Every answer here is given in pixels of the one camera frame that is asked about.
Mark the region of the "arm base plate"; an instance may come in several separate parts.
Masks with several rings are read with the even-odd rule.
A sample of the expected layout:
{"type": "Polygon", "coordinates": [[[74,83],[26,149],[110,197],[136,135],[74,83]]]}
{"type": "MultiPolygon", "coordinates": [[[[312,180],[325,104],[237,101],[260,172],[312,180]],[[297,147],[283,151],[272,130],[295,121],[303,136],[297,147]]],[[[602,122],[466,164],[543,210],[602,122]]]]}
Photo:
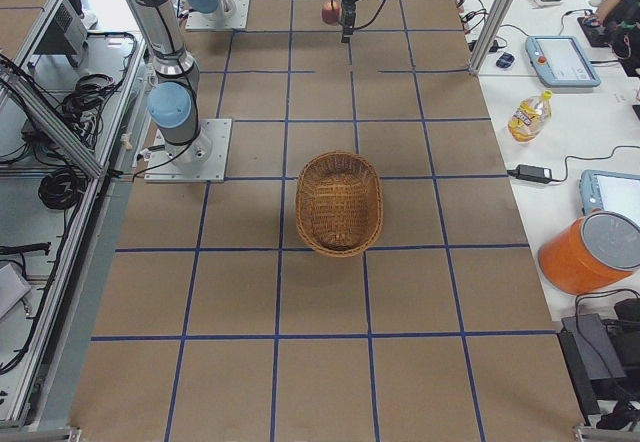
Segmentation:
{"type": "Polygon", "coordinates": [[[150,183],[196,183],[224,181],[230,147],[231,119],[200,119],[200,134],[182,153],[182,148],[165,146],[156,130],[154,143],[164,145],[148,157],[150,169],[143,173],[150,183]]]}
{"type": "Polygon", "coordinates": [[[221,0],[215,12],[201,13],[192,10],[185,28],[191,32],[245,30],[249,6],[250,0],[221,0]]]}

